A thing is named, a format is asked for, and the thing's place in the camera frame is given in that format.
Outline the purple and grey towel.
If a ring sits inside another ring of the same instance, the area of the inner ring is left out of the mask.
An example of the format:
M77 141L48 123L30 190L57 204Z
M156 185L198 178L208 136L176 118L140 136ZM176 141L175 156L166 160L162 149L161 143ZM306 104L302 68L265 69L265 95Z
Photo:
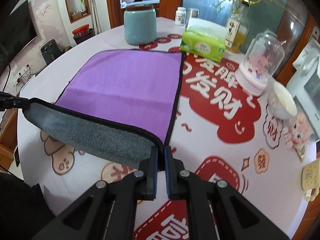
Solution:
M130 167L164 151L174 124L184 55L106 50L92 56L55 103L28 100L24 117L54 139Z

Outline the dark air fryer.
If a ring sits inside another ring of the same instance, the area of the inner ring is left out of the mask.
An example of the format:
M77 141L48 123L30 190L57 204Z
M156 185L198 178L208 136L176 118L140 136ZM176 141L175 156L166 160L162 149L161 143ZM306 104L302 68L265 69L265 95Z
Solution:
M41 54L46 65L51 64L54 60L62 55L57 42L52 39L41 47Z

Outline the black television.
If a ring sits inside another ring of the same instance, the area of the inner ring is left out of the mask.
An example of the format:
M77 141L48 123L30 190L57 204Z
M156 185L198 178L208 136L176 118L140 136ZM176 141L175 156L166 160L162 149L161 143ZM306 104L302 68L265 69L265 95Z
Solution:
M14 10L3 27L1 27L1 48L7 55L1 59L1 74L20 51L37 37L37 32L31 18L29 1L23 2Z

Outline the cream yellow mug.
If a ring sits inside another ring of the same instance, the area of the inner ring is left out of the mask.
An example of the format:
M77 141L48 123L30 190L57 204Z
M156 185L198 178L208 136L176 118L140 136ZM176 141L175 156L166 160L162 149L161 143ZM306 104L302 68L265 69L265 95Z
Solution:
M319 158L303 167L301 184L305 200L313 202L319 194Z

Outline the red basket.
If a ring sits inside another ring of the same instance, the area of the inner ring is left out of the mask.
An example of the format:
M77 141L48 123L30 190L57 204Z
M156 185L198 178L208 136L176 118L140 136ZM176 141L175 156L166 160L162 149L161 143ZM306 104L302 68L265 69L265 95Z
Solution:
M89 32L89 24L82 25L72 31L74 37L80 37Z

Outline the pink plush toy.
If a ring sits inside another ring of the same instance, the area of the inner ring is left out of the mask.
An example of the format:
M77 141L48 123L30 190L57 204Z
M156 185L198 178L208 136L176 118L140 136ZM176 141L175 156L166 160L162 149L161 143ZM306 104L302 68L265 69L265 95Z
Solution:
M306 144L313 134L307 116L303 112L297 113L283 128L283 134L287 148L294 149L300 161L303 161L306 154Z

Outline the white ceramic bowl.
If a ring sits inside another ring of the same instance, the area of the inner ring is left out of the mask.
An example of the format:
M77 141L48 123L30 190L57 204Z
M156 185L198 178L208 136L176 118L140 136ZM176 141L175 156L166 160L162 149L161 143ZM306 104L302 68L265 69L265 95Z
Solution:
M268 95L268 105L277 119L287 120L297 115L297 106L292 95L277 81L273 83Z

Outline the white countertop appliance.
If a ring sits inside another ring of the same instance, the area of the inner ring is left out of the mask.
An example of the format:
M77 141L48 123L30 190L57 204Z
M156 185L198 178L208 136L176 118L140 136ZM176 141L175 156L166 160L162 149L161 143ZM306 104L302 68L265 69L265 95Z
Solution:
M312 38L292 64L296 69L286 87L298 108L306 114L314 134L311 140L319 141L319 43Z

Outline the teal ceramic jar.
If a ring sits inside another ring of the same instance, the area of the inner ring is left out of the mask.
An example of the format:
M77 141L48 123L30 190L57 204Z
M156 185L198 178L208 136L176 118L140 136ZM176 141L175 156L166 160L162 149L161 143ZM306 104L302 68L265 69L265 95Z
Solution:
M157 38L156 11L151 4L126 7L124 37L130 45L143 45Z

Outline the glass dome pink flowers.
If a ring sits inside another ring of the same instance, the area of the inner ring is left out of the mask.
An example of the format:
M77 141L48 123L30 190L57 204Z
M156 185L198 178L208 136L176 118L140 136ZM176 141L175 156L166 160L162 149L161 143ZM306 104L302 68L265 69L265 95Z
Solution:
M274 32L267 30L259 33L235 71L235 78L248 94L261 96L284 56L282 43Z

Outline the liquor bottle yellow liquid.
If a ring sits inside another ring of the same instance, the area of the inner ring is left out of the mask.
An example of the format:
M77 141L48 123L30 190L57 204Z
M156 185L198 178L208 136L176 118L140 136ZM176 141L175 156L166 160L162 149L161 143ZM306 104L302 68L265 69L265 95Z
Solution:
M248 18L249 3L242 1L238 9L233 9L230 14L226 28L228 30L225 40L226 49L239 53L250 27Z

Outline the green tissue pack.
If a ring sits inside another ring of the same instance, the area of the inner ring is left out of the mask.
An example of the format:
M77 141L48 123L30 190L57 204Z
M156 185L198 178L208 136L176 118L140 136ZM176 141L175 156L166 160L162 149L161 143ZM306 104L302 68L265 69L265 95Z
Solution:
M182 34L180 49L220 63L226 50L227 29L200 18L190 18Z

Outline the white pill bottle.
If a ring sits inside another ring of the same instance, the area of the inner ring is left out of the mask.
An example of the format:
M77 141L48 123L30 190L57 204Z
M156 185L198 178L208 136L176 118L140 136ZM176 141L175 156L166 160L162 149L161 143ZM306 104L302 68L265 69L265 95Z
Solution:
M185 7L178 7L175 13L175 24L185 25L186 15L187 15L187 12Z

